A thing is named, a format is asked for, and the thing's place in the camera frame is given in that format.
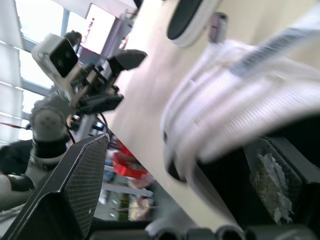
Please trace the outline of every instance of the white cloth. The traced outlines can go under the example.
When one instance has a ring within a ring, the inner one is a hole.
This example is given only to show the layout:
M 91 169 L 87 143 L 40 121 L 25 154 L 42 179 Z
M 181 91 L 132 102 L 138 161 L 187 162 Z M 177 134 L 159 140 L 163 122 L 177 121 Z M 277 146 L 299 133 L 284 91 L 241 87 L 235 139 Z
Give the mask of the white cloth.
M 212 161 L 288 122 L 319 112 L 320 71 L 279 57 L 241 78 L 233 65 L 255 48 L 210 44 L 163 114 L 165 159 L 185 177 L 195 159 Z

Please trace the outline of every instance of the window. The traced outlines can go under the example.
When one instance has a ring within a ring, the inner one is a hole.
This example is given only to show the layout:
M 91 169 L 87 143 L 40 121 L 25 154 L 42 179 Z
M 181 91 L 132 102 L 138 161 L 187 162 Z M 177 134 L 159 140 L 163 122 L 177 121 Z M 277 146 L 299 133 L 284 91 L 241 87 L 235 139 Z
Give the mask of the window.
M 21 77 L 28 82 L 50 89 L 54 82 L 41 70 L 31 53 L 20 50 L 19 54 Z
M 44 99 L 45 97 L 31 91 L 23 90 L 23 102 L 22 102 L 22 111 L 31 114 L 31 110 L 34 108 L 34 105 L 37 101 Z
M 21 127 L 26 127 L 29 124 L 28 120 L 22 119 L 21 121 Z M 19 140 L 30 140 L 32 139 L 32 131 L 31 130 L 25 130 L 25 129 L 20 129 L 19 130 Z
M 15 0 L 23 36 L 36 43 L 60 35 L 64 8 L 51 0 Z
M 88 27 L 87 20 L 74 12 L 70 12 L 68 19 L 68 27 L 66 32 L 69 33 L 71 30 L 75 32 L 79 32 L 82 35 L 86 32 L 86 28 Z
M 86 26 L 84 31 L 80 32 L 82 34 L 81 46 L 101 54 L 114 21 L 115 16 L 111 13 L 91 4 L 86 17 Z

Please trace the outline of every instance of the cable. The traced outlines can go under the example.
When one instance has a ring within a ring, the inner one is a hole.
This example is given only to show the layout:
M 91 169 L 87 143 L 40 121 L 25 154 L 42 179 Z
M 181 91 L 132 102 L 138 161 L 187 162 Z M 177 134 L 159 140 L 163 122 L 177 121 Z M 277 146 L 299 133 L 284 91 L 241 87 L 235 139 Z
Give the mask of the cable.
M 70 132 L 68 125 L 65 124 L 65 127 L 66 127 L 66 132 L 68 133 L 71 141 L 75 144 L 75 143 L 76 143 L 76 140 L 75 140 L 74 136 L 72 135 L 72 133 Z
M 106 128 L 105 132 L 108 133 L 108 123 L 107 123 L 107 120 L 105 118 L 105 116 L 100 112 L 100 117 L 103 119 L 103 122 L 104 122 L 104 126 Z
M 25 127 L 23 126 L 18 126 L 18 125 L 14 125 L 14 124 L 10 124 L 10 123 L 5 123 L 5 122 L 0 122 L 1 125 L 6 125 L 8 127 L 11 127 L 11 128 L 15 128 L 15 129 L 25 129 L 25 130 L 28 130 L 26 129 Z

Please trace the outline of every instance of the table surface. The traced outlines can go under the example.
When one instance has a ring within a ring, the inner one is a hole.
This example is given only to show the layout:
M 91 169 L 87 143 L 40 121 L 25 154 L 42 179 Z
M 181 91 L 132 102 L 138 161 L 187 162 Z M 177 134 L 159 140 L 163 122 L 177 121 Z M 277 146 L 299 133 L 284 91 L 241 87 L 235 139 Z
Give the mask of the table surface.
M 148 57 L 139 68 L 121 74 L 116 85 L 125 100 L 105 116 L 114 134 L 185 212 L 199 226 L 215 231 L 236 222 L 221 211 L 223 206 L 210 207 L 188 185 L 172 179 L 164 168 L 160 131 L 164 107 L 208 42 L 208 28 L 186 48 L 179 48 L 167 39 L 167 26 L 177 3 L 178 0 L 144 0 L 126 48 L 145 51 Z M 225 0 L 218 10 L 229 16 L 228 38 L 256 44 L 292 23 L 314 3 L 314 0 Z M 320 58 L 315 61 L 309 54 L 312 50 L 319 51 L 308 45 L 296 51 L 293 58 L 320 67 Z

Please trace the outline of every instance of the white fabric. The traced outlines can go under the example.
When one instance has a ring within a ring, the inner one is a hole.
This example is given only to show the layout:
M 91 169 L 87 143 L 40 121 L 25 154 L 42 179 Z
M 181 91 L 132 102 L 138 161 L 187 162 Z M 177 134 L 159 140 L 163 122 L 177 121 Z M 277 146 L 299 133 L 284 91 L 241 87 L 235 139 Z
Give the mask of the white fabric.
M 0 84 L 0 113 L 21 117 L 23 91 L 12 86 Z
M 0 43 L 0 81 L 20 87 L 20 59 L 19 50 Z
M 20 126 L 21 119 L 16 119 L 9 116 L 3 116 L 0 114 L 0 122 Z M 19 136 L 19 129 L 0 124 L 0 141 L 3 142 L 3 144 L 17 141 L 18 136 Z
M 319 112 L 320 71 L 275 58 L 319 34 L 319 12 L 320 3 L 295 28 L 258 47 L 232 40 L 208 45 L 162 117 L 165 161 L 174 159 L 180 177 L 192 178 L 196 159 L 212 161 L 255 136 Z
M 0 23 L 0 41 L 22 49 L 24 46 L 15 0 L 0 1 Z

